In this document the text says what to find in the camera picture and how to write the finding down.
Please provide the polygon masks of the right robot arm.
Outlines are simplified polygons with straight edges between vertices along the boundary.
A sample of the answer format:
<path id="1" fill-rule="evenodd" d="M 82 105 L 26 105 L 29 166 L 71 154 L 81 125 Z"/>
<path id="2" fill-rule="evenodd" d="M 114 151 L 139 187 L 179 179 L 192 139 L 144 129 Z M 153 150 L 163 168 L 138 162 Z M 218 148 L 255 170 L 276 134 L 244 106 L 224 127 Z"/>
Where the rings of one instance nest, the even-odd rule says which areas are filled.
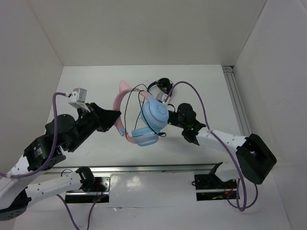
<path id="1" fill-rule="evenodd" d="M 209 177 L 211 186 L 221 187 L 226 181 L 239 179 L 239 172 L 250 182 L 260 185 L 277 163 L 277 159 L 260 136 L 250 134 L 236 136 L 210 130 L 196 119 L 196 113 L 188 103 L 182 103 L 177 111 L 169 111 L 168 124 L 182 128 L 184 139 L 195 145 L 208 146 L 225 153 L 230 153 L 234 159 L 234 167 L 223 169 L 223 163 L 218 163 Z"/>

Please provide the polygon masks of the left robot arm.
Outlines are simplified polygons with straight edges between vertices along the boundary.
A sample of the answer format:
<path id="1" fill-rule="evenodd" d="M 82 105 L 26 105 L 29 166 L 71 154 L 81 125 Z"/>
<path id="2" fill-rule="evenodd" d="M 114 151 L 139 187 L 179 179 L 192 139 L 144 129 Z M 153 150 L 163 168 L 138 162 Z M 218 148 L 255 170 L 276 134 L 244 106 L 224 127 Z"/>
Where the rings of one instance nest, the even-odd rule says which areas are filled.
<path id="1" fill-rule="evenodd" d="M 0 179 L 0 219 L 7 221 L 22 215 L 27 207 L 69 190 L 90 191 L 96 181 L 91 169 L 82 166 L 68 175 L 44 183 L 32 184 L 38 176 L 64 161 L 63 152 L 74 152 L 95 131 L 107 132 L 120 117 L 120 111 L 105 110 L 95 103 L 89 111 L 78 109 L 78 119 L 58 115 L 46 124 L 44 135 L 36 138 L 12 168 L 9 178 Z"/>

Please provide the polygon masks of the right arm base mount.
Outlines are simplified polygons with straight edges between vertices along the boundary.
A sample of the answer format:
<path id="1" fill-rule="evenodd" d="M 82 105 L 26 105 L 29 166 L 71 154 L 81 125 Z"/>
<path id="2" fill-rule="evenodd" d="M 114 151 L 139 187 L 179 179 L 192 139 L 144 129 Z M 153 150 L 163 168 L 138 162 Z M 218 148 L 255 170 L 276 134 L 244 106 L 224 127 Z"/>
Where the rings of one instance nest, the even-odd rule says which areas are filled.
<path id="1" fill-rule="evenodd" d="M 196 189 L 197 201 L 236 199 L 236 180 L 223 182 L 213 174 L 196 174 L 191 185 Z"/>

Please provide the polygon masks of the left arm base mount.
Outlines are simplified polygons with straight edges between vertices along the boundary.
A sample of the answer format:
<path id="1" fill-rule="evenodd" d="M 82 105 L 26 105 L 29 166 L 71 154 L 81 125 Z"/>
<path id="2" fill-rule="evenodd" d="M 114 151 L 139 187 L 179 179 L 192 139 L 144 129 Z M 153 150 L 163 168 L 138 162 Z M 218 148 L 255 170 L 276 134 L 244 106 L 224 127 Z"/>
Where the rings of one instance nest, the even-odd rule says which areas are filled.
<path id="1" fill-rule="evenodd" d="M 68 204 L 108 203 L 111 175 L 94 174 L 94 185 L 84 192 L 82 189 L 66 192 L 64 200 Z"/>

